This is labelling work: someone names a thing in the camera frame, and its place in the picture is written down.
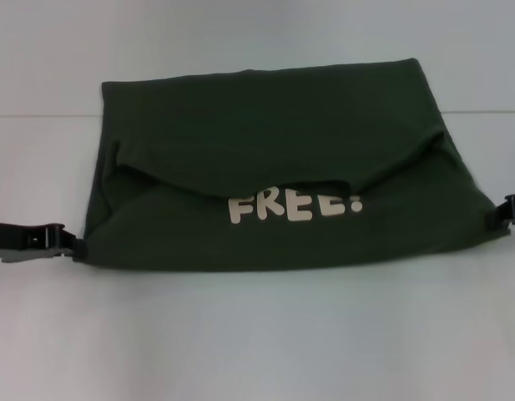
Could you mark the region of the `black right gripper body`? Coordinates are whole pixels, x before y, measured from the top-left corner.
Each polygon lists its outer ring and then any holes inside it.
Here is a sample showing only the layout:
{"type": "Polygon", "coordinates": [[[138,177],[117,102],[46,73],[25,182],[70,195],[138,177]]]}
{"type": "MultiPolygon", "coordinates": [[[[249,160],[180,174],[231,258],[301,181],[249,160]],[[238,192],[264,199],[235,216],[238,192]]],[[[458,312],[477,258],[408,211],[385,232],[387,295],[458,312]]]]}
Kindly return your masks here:
{"type": "Polygon", "coordinates": [[[515,225],[515,194],[507,195],[496,210],[497,226],[515,225]]]}

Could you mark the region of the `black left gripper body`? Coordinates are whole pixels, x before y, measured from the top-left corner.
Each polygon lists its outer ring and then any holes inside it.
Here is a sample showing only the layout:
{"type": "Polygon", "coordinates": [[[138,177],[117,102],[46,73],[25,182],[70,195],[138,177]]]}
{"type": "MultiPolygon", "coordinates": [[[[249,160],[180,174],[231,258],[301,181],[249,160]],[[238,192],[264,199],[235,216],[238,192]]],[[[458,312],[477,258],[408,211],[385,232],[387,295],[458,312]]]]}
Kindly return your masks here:
{"type": "Polygon", "coordinates": [[[17,263],[57,256],[74,256],[76,236],[62,224],[19,226],[0,223],[0,260],[17,263]]]}

